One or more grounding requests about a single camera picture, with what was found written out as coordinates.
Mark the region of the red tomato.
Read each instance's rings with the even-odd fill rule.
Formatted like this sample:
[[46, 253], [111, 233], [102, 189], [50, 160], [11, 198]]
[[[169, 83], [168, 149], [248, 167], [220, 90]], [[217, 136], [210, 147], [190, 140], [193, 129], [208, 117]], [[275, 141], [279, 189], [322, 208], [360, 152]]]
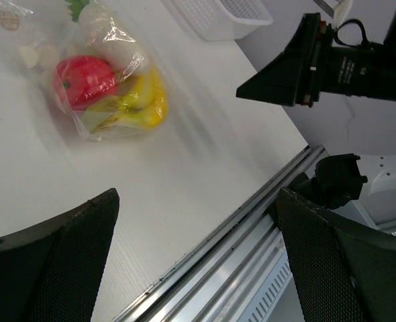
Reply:
[[73, 111], [85, 111], [118, 92], [117, 75], [110, 64], [91, 55], [62, 60], [54, 71], [53, 86], [60, 106]]

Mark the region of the white radish with leaves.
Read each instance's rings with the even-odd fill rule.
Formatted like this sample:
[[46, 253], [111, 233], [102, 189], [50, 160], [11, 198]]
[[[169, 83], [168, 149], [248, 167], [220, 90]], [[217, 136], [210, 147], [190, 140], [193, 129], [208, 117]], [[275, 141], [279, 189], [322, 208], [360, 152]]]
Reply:
[[97, 1], [69, 1], [68, 9], [87, 45], [124, 76], [150, 72], [150, 57], [116, 18]]

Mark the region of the clear zip top bag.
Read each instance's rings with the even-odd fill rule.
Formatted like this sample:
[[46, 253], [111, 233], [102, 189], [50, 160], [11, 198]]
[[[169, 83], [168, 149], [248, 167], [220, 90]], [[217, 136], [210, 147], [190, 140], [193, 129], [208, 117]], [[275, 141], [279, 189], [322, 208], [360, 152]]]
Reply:
[[85, 139], [146, 133], [168, 116], [158, 65], [100, 1], [0, 1], [0, 36]]

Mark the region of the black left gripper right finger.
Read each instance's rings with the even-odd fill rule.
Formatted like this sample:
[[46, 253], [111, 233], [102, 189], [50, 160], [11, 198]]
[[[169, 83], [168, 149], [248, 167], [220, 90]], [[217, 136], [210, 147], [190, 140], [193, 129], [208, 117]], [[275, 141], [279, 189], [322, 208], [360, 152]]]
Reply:
[[305, 321], [396, 321], [396, 237], [282, 188], [277, 212]]

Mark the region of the yellow banana bunch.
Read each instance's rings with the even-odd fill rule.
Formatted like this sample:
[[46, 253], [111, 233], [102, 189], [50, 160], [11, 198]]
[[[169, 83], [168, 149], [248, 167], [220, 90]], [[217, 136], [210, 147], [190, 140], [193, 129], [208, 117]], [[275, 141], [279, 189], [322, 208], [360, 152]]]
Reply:
[[121, 84], [122, 95], [108, 95], [90, 105], [81, 117], [90, 133], [100, 133], [115, 127], [154, 129], [168, 115], [168, 95], [159, 69], [132, 76]]

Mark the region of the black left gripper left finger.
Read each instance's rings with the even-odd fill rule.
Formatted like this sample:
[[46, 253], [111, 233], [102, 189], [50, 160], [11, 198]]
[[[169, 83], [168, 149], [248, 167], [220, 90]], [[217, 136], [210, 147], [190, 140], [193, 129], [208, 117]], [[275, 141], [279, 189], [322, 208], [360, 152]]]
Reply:
[[0, 321], [90, 321], [118, 214], [109, 189], [0, 237]]

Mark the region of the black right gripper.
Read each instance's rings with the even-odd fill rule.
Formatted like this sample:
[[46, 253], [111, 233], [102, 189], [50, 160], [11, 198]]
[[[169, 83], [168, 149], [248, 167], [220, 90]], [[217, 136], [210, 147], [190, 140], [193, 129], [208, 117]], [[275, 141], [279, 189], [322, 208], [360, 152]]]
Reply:
[[340, 28], [306, 13], [285, 50], [261, 71], [240, 85], [236, 97], [276, 105], [312, 107], [322, 92], [396, 102], [396, 11], [383, 43], [368, 40], [343, 42]]

